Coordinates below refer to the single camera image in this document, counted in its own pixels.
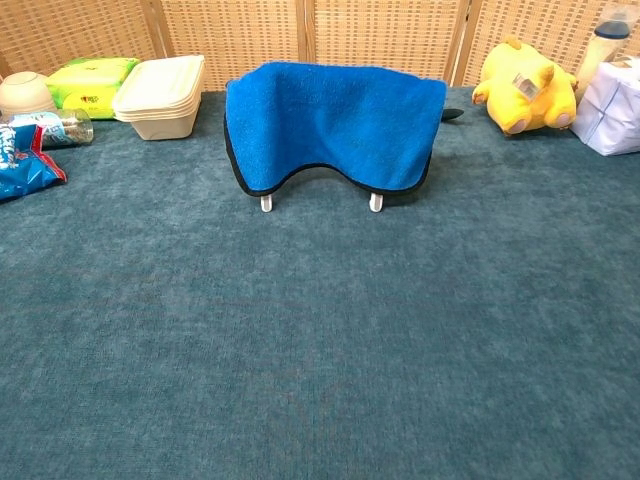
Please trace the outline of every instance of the plastic bag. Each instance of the plastic bag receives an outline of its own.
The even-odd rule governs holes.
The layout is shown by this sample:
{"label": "plastic bag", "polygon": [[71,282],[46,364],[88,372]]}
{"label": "plastic bag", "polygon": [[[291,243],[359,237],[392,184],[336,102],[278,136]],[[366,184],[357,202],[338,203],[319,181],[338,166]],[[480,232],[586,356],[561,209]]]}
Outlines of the plastic bag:
{"label": "plastic bag", "polygon": [[62,169],[42,152],[42,134],[38,125],[0,125],[0,201],[67,181]]}

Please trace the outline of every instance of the stuffed animal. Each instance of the stuffed animal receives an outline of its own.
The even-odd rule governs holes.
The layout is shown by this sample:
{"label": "stuffed animal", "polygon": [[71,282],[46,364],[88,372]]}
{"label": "stuffed animal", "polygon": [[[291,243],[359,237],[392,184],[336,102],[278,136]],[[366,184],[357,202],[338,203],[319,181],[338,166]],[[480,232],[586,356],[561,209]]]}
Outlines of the stuffed animal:
{"label": "stuffed animal", "polygon": [[576,117],[576,78],[530,45],[508,37],[482,66],[473,103],[507,135],[544,126],[568,128]]}

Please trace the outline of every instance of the wicker screen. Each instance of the wicker screen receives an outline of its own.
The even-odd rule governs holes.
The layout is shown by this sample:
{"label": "wicker screen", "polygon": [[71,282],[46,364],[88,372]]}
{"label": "wicker screen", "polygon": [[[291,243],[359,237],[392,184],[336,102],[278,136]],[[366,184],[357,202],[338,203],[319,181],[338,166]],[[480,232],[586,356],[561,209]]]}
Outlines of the wicker screen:
{"label": "wicker screen", "polygon": [[140,0],[0,0],[4,69],[49,75],[83,56],[155,58],[147,14]]}
{"label": "wicker screen", "polygon": [[262,63],[298,60],[294,0],[162,0],[176,55],[206,57],[205,90]]}
{"label": "wicker screen", "polygon": [[[575,74],[600,13],[608,3],[608,0],[472,0],[455,85],[477,84],[485,57],[509,34]],[[640,39],[635,38],[637,33],[631,47],[640,46]]]}
{"label": "wicker screen", "polygon": [[466,12],[463,0],[311,0],[315,59],[445,78]]}

